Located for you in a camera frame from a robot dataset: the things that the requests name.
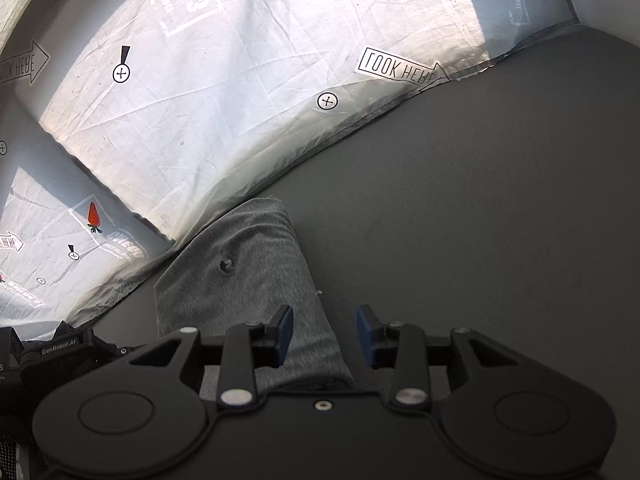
screw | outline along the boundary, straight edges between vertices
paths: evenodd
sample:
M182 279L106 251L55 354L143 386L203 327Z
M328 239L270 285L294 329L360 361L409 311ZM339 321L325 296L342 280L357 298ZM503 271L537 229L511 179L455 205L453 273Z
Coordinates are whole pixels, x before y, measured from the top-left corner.
M403 388L396 392L396 400L400 402L400 404L406 404L408 406L422 404L427 400L427 397L427 392L420 388Z
M318 400L318 402L316 402L314 406L316 407L316 410L318 410L319 412L327 412L334 405L328 400Z
M253 394L242 388L233 388L222 392L220 395L222 402L229 406L244 406L254 400Z

arrow sign print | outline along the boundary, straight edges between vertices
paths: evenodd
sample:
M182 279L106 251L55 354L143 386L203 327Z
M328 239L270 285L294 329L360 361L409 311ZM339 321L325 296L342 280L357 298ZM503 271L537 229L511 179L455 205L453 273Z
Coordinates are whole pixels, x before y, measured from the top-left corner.
M42 67L49 60L49 56L35 41L31 41L31 50L0 60L0 84L29 76L32 84Z
M19 253L24 242L18 238L18 235L13 234L11 231L7 232L9 234L0 235L0 248L15 249L15 252Z

crosshair symbol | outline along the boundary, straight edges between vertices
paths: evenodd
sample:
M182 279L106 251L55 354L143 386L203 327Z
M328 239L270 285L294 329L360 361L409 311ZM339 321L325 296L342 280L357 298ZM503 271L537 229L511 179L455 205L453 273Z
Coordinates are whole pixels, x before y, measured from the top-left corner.
M318 107L322 108L322 110L331 110L337 107L337 105L338 96L332 92L325 92L318 96Z
M124 83L127 79L129 79L129 74L129 67L125 64L120 64L113 69L113 80L116 83Z

gray table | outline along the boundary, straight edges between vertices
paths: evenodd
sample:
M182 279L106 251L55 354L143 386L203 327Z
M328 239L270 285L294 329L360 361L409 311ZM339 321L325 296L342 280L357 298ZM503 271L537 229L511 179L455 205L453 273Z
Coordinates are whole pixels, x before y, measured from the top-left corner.
M640 478L639 82L640 49L590 29L555 38L259 193L285 202L360 386L385 390L389 373L364 366L359 303L434 335L471 326L600 392L618 417L603 472ZM97 334L153 341L155 279Z

